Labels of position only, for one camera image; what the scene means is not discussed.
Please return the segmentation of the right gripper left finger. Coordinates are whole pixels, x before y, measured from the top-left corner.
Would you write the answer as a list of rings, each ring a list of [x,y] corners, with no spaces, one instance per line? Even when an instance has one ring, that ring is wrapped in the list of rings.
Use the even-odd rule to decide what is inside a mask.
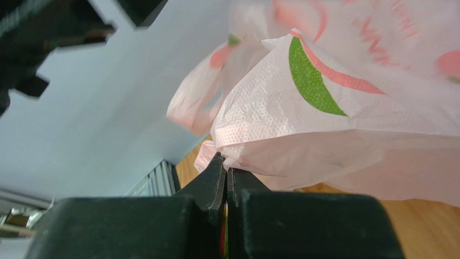
[[[223,258],[223,162],[216,154],[172,196],[61,200],[45,215],[26,258]]]

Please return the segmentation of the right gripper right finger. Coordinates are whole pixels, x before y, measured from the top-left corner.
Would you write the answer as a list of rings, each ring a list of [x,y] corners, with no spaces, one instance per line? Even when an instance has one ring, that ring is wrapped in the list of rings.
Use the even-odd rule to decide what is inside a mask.
[[[274,192],[239,169],[227,184],[230,258],[404,258],[371,196]]]

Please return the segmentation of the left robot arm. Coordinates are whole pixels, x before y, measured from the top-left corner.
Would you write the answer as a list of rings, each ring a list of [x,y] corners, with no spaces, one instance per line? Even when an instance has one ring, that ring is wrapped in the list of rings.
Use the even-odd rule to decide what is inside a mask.
[[[43,94],[49,81],[36,73],[53,50],[106,43],[115,31],[89,1],[1,1],[1,113],[11,90]]]

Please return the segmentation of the pink peach plastic bag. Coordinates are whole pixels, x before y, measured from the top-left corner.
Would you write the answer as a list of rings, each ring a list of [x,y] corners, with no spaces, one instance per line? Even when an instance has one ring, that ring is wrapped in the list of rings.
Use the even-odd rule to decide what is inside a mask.
[[[166,116],[270,189],[459,206],[459,1],[236,1]]]

